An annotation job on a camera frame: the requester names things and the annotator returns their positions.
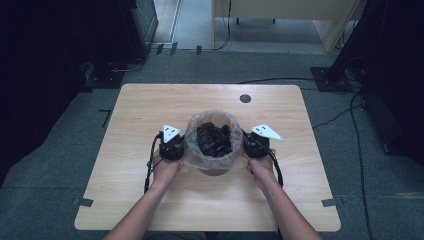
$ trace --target cable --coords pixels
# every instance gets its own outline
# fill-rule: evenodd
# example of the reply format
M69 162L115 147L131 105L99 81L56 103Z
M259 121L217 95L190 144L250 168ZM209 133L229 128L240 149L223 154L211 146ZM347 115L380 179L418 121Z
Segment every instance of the cable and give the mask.
M217 48L217 49L212 49L214 51L219 51L223 48L225 48L228 43L230 42L231 39L231 30L230 30L230 18L231 18L231 0L228 6L228 19L227 19L227 38L225 39L224 43L221 45L221 47Z
M159 162L157 162L157 163L153 166L153 168L152 168L152 171L151 171L151 172L153 172L153 170L155 170L156 166L157 166L157 165L159 165L159 163L160 163L160 162L162 162L162 161L163 161L163 159L164 159L164 158L161 158L161 159L159 160Z
M153 140L152 143L152 148L150 150L150 159L147 162L147 176L146 176L146 180L144 181L144 193L147 192L147 190L149 190L149 186L150 186L150 175L153 172L153 169L156 167L156 165L152 168L152 164L153 164L153 154L155 152L155 146L156 146L156 141L158 140L158 138L160 138L163 135L163 132L159 132L158 135L155 136L155 139Z
M246 83L255 83L255 82L265 82L265 81L274 81L274 80L310 80L313 81L313 78L301 78L301 77L274 77L274 78L263 78L263 79L252 79L244 82L239 82L238 84Z
M116 69L116 68L114 68L114 69L111 69L111 71L112 72L131 72L131 71L134 71L137 68L139 68L141 66L141 64L143 64L143 62L144 62L143 59L137 59L137 61L140 61L140 62L137 64L137 66L135 66L133 68L130 68L130 69Z
M368 214L367 198L366 198L366 195L365 195L365 177L364 177L364 164L363 164L363 159L362 159L361 139L360 139L360 136L359 136L358 126L356 124L356 119L355 119L355 116L353 115L353 101L355 100L355 98L357 96L359 96L359 95L355 94L352 97L352 100L350 100L350 115L352 117L353 126L355 127L356 139L357 139L357 143L358 143L359 166L360 166L360 171L361 171L361 193L362 193L362 202L364 204L365 220L367 222L368 235L369 235L370 239L372 240L373 235L372 235L372 231L371 231L371 224L370 224L370 219L369 219L369 214Z
M341 113L337 114L337 116L335 116L334 118L332 118L332 119L328 120L327 122L320 123L320 124L317 124L317 125L313 126L313 127L312 127L312 129L315 129L315 128L317 128L317 127L321 127L321 126L323 126L323 125L327 125L327 124L329 124L330 122L335 121L335 120L336 120L338 117L340 117L342 114L347 113L347 112L349 112L349 111L350 111L350 108L348 108L348 109L344 110L343 112L341 112Z
M246 83L254 83L254 82L265 82L265 81L274 81L274 80L310 80L310 81L320 81L320 82L325 82L326 84L332 84L332 85L334 85L336 87L339 87L339 88L341 88L341 89L343 89L344 91L347 91L347 92L358 93L358 91L354 91L353 89L349 89L349 88L344 87L342 85L339 85L339 84L337 84L335 82L321 80L321 79L313 79L313 78L275 77L275 78L264 78L264 79L248 80L248 81L244 81L244 82L239 82L238 84L246 84Z

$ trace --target power cord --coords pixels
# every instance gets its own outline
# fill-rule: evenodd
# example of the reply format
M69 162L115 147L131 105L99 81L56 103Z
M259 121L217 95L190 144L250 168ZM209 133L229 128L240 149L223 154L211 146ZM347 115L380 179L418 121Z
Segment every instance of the power cord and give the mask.
M117 68L113 68L110 71L112 72L131 72L136 70L137 68L139 68L141 66L141 64L143 64L144 60L143 59L137 59L136 61L140 61L137 66L130 68L130 69L117 69ZM114 62L110 62L108 63L109 67L113 64Z
M147 176L146 176L146 180L144 181L144 193L147 192L147 190L149 190L149 186L150 186L150 175L152 175L153 169L163 160L161 159L156 165L153 165L153 154L155 152L155 146L156 146L156 141L162 137L163 132L159 132L158 135L155 136L155 138L153 139L153 143L152 143L152 148L150 150L150 159L147 162Z
M352 117L352 122L353 122L353 126L355 128L356 139L357 139L357 143L358 143L359 167L360 167L360 171L361 171L361 193L362 193L362 202L364 204L365 220L367 222L368 235L369 235L370 239L373 240L374 238L373 238L373 235L372 235L371 223L370 223L370 218L369 218L369 214L368 214L367 198L366 198L366 195L365 195L365 176L364 176L364 164L363 164L363 159L362 159L361 138L359 136L358 126L356 124L356 119L355 119L355 116L353 114L353 101L355 100L355 98L357 96L359 96L359 94L355 94L350 101L350 115Z
M344 113L349 112L350 110L351 110L351 108L348 108L348 109L344 110L343 112L341 112L341 113L337 114L337 116L335 116L334 118L332 118L332 119L328 120L327 122L320 123L320 124L317 124L317 125L313 126L313 127L312 127L312 129L315 129L315 128L317 128L317 127L321 127L321 126L327 125L327 124L329 124L330 122L335 121L337 118L339 118L339 117L340 117L341 115L343 115Z
M227 38L225 39L225 41L224 41L224 43L222 44L221 47L219 47L217 49L212 49L212 50L219 51L221 49L224 49L228 45L228 43L230 42L230 39L231 39L230 18L231 18L231 0L230 0L230 3L229 3L229 6L228 6Z

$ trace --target black object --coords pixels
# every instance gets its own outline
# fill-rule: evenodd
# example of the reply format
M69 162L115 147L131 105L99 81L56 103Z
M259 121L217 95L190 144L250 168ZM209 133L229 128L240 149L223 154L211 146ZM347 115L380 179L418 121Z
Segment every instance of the black object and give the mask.
M269 155L274 163L275 171L277 171L278 183L281 187L284 185L283 175L278 165L277 158L269 148L269 138L257 135L254 132L246 133L243 131L243 150L250 158L261 159Z
M152 143L152 149L150 150L150 159L147 162L147 177L144 181L144 193L149 190L150 175L152 174L153 169L156 167L153 166L153 154L155 151L156 141L159 138L162 142L159 144L159 155L162 157L160 161L177 161L180 160L184 155L184 136L180 137L180 135L178 134L169 142L165 143L163 142L163 132L160 131L159 134L155 136L155 139Z
M423 12L424 0L368 1L335 62L321 69L334 84L343 81L346 69L352 72L363 85L360 93L381 130L387 153L403 153L422 164Z
M63 18L79 43L86 60L94 65L91 88L119 88L128 62L147 58L158 26L153 0L58 1Z
M389 154L424 164L424 1L390 1L380 50L362 94Z
M231 149L231 132L228 125L222 128L207 122L197 128L197 145L205 156L223 157L233 150Z
M348 38L343 49L331 67L312 67L312 75L320 91L349 90L350 85L344 79L347 68L352 69L360 78L374 60L383 37L386 20L385 7L389 0L369 0L361 19Z
M163 133L161 136L161 144L159 144L159 154L162 158L167 160L176 161L180 160L184 155L184 136L180 137L178 134L169 142L163 141Z
M85 84L81 46L56 1L0 1L0 185L39 147Z
M252 132L243 137L243 149L251 158L261 158L269 153L269 138L261 137Z

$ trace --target plastic bag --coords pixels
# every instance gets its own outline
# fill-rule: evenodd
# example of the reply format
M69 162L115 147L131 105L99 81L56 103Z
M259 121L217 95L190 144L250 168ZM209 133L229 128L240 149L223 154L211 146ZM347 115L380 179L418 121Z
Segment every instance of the plastic bag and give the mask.
M218 128L228 125L232 152L222 157L206 156L202 153L197 141L197 128L209 122ZM184 162L185 164L204 170L230 169L234 160L240 157L243 133L237 120L231 114L222 110L211 110L194 115L190 119L185 132L185 139L186 151L189 154Z

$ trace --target wooden table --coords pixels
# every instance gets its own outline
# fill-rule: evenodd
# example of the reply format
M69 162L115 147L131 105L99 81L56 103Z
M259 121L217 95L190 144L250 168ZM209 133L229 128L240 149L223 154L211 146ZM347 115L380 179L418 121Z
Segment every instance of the wooden table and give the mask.
M215 18L314 20L326 52L330 53L342 36L346 24L359 19L366 0L212 0L212 48L215 47Z
M240 96L248 94L250 103ZM75 226L108 230L143 195L154 136L163 124L185 131L190 118L211 109L231 113L240 126L266 123L285 140L271 140L284 189L318 231L337 231L340 220L314 134L297 86L127 84L121 89L93 168ZM182 167L152 220L150 230L275 231L276 223L246 160L221 176Z

